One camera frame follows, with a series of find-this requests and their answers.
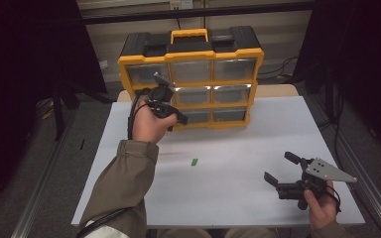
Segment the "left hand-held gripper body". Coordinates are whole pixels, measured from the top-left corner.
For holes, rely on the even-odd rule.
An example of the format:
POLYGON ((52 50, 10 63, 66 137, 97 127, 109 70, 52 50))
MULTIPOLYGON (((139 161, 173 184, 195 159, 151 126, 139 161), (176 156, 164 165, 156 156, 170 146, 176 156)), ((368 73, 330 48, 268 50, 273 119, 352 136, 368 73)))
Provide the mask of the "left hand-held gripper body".
POLYGON ((157 86, 149 91, 149 107, 158 118, 167 118, 172 114, 176 114, 178 119, 181 119, 182 114, 180 111, 170 105, 171 99, 174 95, 173 88, 175 87, 170 82, 166 81, 157 72, 154 73, 154 79, 157 86))

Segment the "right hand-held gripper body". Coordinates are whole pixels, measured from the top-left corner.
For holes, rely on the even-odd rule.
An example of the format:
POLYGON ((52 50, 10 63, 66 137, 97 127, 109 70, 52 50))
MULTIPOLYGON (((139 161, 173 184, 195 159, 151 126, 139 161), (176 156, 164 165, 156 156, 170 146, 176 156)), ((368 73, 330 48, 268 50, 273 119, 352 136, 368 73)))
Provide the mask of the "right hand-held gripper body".
MULTIPOLYGON (((357 182, 356 177, 319 158, 309 160, 301 158, 299 165, 302 169, 301 179, 293 183, 278 183, 276 191, 280 199, 296 200, 300 210, 308 208, 304 197, 306 189, 311 190, 316 199, 320 199, 324 195, 329 195, 326 183, 328 180, 357 182)), ((336 191, 334 192, 334 200, 336 201, 336 209, 339 210, 340 197, 336 191)))

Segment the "yellow black drawer organizer cabinet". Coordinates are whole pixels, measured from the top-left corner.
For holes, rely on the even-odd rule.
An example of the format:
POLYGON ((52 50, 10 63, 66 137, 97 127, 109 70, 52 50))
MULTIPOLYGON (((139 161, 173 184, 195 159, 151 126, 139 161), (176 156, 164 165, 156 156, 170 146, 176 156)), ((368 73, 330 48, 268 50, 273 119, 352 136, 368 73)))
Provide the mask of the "yellow black drawer organizer cabinet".
POLYGON ((134 33, 127 37, 117 61, 123 87, 134 98, 149 94, 155 84, 133 85, 126 71, 127 65, 141 63, 168 63, 181 60, 256 60, 252 87, 244 122, 196 123, 175 126, 177 130, 190 128, 230 128, 246 126, 250 122, 250 109, 257 90, 258 69, 264 52, 249 26, 230 27, 225 30, 192 29, 173 30, 165 34, 134 33))

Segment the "person's left hand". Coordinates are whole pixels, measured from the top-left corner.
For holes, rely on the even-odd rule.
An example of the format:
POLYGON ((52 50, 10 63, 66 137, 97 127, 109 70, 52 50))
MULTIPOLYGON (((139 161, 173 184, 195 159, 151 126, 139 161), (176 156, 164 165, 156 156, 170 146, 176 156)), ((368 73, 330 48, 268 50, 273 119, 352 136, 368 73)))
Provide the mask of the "person's left hand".
POLYGON ((135 111, 132 139, 157 144, 164 137, 168 128, 176 123, 176 114, 163 119, 158 118, 147 105, 147 99, 141 99, 135 111))

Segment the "person's right hand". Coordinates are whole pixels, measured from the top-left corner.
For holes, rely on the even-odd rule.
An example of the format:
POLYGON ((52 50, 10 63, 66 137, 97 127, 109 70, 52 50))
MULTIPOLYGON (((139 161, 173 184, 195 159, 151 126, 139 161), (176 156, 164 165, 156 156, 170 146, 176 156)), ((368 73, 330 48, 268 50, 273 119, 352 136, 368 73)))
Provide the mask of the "person's right hand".
POLYGON ((320 199, 316 199, 314 193, 306 189, 304 197, 310 209, 310 225, 312 230, 319 230, 336 220, 336 201, 334 200, 334 192, 328 187, 329 195, 324 195, 320 199))

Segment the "grid of clear drawers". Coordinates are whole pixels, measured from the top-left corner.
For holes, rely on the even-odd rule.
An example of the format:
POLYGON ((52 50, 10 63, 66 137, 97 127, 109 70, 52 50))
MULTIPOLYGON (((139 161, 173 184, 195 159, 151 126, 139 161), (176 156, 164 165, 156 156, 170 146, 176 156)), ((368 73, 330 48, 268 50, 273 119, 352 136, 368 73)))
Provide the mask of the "grid of clear drawers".
POLYGON ((256 60, 198 59, 127 65, 133 85, 155 84, 157 73, 175 86, 171 100, 189 124, 244 122, 256 60))

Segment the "beige desk with black edge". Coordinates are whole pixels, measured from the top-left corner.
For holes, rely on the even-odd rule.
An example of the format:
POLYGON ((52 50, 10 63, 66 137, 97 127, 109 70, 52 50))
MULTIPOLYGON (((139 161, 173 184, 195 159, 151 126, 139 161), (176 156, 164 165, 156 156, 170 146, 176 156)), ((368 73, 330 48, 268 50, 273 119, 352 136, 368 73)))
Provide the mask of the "beige desk with black edge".
MULTIPOLYGON (((307 2, 308 0, 186 0, 195 9, 254 6, 307 2)), ((179 0, 76 0, 82 17, 123 15, 169 11, 179 6, 179 0)), ((311 12, 292 11, 197 17, 88 25, 90 36, 103 78, 107 82, 119 80, 117 60, 127 36, 135 32, 165 33, 178 29, 209 28, 228 29, 233 26, 250 26, 265 52, 261 70, 270 72, 286 59, 296 57, 302 48, 311 12)))

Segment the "black curtain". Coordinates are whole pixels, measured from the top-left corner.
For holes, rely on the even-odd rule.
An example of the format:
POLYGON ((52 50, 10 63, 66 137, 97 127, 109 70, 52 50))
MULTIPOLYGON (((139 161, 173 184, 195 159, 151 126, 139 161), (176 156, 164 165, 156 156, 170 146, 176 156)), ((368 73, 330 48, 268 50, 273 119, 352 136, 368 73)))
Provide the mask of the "black curtain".
POLYGON ((381 137, 381 0, 314 0, 293 81, 331 80, 381 137))
POLYGON ((25 150, 36 104, 72 86, 106 91, 76 0, 0 0, 0 189, 25 150))

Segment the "person's white shirt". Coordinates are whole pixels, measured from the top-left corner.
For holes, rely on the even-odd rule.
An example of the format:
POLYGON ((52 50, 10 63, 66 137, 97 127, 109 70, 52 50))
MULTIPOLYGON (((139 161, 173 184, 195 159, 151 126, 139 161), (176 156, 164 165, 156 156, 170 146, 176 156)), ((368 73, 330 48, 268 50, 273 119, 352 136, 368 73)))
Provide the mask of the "person's white shirt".
POLYGON ((137 229, 129 221, 114 221, 91 231, 84 238, 132 238, 137 229))

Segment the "aluminium frame rail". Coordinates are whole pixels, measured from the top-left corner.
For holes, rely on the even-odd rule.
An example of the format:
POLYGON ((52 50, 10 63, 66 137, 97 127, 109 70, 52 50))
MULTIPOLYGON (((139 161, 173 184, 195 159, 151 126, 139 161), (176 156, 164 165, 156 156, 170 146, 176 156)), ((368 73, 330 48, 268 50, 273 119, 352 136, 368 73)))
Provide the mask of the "aluminium frame rail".
POLYGON ((34 190, 28 200, 26 207, 24 208, 20 219, 17 222, 17 225, 11 235, 11 238, 28 238, 30 230, 33 226, 34 220, 37 216, 41 202, 43 200, 43 194, 45 188, 47 187, 49 177, 52 174, 52 171, 55 167, 55 164, 60 157, 60 153, 63 149, 64 142, 67 135, 71 131, 71 126, 75 120, 77 111, 69 110, 66 114, 65 129, 62 132, 61 136, 53 142, 52 149, 47 156, 44 169, 41 172, 41 175, 36 183, 34 190))
POLYGON ((353 226, 359 238, 381 238, 381 140, 345 102, 335 122, 326 115, 320 96, 306 98, 336 164, 358 182, 348 188, 366 223, 353 226))

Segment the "white wall socket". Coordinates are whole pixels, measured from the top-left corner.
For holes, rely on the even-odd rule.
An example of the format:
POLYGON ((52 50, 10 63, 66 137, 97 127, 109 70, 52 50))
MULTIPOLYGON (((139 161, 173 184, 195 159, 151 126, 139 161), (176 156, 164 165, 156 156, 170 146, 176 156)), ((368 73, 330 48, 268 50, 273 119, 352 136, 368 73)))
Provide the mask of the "white wall socket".
POLYGON ((172 10, 186 10, 193 8, 192 0, 170 0, 172 10))

